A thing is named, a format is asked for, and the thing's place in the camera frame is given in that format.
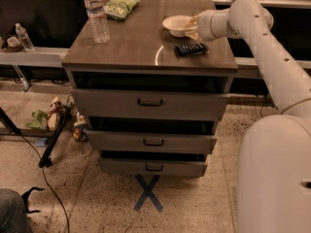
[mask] plastic water bottle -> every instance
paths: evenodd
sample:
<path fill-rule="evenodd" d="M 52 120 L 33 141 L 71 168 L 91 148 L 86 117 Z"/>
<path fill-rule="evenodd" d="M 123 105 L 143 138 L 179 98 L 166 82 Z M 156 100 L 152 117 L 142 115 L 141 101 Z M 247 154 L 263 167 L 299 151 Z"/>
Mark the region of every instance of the plastic water bottle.
<path fill-rule="evenodd" d="M 16 32 L 17 32 L 19 41 L 21 42 L 23 48 L 26 51 L 34 51 L 35 48 L 32 45 L 32 42 L 28 36 L 26 29 L 23 26 L 21 26 L 19 23 L 16 23 Z"/>
<path fill-rule="evenodd" d="M 85 6 L 95 43 L 107 43 L 110 32 L 103 1 L 85 0 Z"/>

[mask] tile floor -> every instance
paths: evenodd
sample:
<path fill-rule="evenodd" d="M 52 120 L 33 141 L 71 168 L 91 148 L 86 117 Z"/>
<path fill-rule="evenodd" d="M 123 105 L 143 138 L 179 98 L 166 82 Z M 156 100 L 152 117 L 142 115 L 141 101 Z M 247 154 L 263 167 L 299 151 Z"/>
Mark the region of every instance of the tile floor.
<path fill-rule="evenodd" d="M 22 84 L 0 80 L 0 107 L 19 128 L 32 120 L 31 113 L 46 110 L 57 95 L 62 102 L 70 86 L 34 82 L 27 92 Z M 89 143 L 76 142 L 68 127 L 52 151 L 52 166 L 44 168 L 47 180 L 61 199 L 70 219 L 70 232 L 235 233 L 236 187 L 240 144 L 252 123 L 275 114 L 264 97 L 231 94 L 218 128 L 219 140 L 209 156 L 202 178 L 159 177 L 153 193 L 162 206 L 159 212 L 150 198 L 139 211 L 134 206 L 143 188 L 134 176 L 100 171 L 98 152 Z M 27 138 L 32 144 L 37 139 Z M 44 148 L 37 148 L 42 154 Z M 38 154 L 20 137 L 0 136 L 0 187 L 22 194 L 31 186 L 42 187 L 30 197 L 29 215 L 35 233 L 68 232 L 62 207 L 46 185 Z M 152 177 L 143 177 L 148 184 Z"/>

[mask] gray drawer cabinet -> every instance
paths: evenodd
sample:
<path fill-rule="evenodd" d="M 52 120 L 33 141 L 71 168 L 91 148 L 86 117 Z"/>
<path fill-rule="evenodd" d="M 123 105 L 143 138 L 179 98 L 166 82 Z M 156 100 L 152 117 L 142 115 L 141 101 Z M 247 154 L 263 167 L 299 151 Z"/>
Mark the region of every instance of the gray drawer cabinet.
<path fill-rule="evenodd" d="M 102 45 L 86 23 L 62 65 L 103 172 L 205 174 L 237 65 L 226 38 L 206 43 L 206 54 L 177 56 L 175 46 L 193 40 L 162 21 L 209 8 L 213 1 L 141 0 L 125 21 L 108 20 Z"/>

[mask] person's leg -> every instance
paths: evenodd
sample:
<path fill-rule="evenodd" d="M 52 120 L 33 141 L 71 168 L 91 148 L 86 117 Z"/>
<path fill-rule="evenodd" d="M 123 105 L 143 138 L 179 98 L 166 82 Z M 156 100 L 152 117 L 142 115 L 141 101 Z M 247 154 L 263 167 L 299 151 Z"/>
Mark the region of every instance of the person's leg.
<path fill-rule="evenodd" d="M 0 233 L 31 233 L 27 213 L 20 195 L 0 188 Z"/>

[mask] blue x on floor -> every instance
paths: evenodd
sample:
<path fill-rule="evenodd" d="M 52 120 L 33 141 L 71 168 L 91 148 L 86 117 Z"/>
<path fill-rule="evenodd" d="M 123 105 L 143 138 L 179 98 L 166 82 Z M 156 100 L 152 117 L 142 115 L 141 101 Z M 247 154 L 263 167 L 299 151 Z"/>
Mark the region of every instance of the blue x on floor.
<path fill-rule="evenodd" d="M 144 189 L 144 193 L 140 196 L 140 199 L 138 200 L 138 202 L 134 206 L 134 210 L 136 212 L 138 212 L 141 209 L 141 207 L 143 206 L 145 200 L 148 197 L 150 197 L 150 199 L 153 201 L 156 209 L 159 212 L 161 212 L 163 210 L 163 207 L 159 203 L 159 201 L 157 200 L 157 198 L 155 197 L 155 195 L 153 193 L 153 188 L 154 188 L 159 176 L 154 176 L 148 185 L 146 185 L 144 179 L 140 175 L 136 175 L 135 178 L 139 182 L 139 184 L 142 185 L 142 187 Z"/>

